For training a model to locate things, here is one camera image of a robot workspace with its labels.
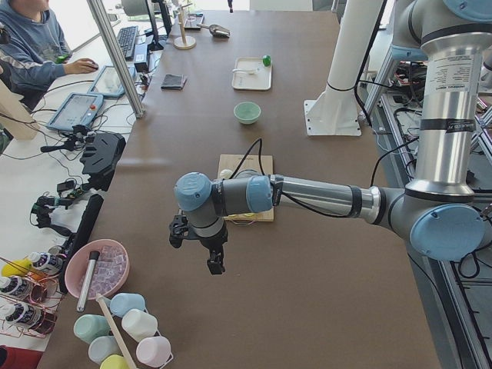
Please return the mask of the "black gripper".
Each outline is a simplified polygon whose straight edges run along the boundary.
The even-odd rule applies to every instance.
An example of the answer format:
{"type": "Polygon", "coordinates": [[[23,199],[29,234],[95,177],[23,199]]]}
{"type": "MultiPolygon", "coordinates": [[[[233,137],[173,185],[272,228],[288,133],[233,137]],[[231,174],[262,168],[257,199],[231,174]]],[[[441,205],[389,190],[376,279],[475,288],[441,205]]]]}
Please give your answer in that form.
{"type": "Polygon", "coordinates": [[[183,240],[200,241],[210,251],[207,260],[210,273],[223,274],[225,272],[222,252],[223,244],[228,241],[228,230],[225,224],[212,236],[205,237],[196,232],[196,229],[188,223],[188,218],[185,215],[177,214],[169,224],[169,231],[169,242],[173,248],[180,248],[183,240]]]}

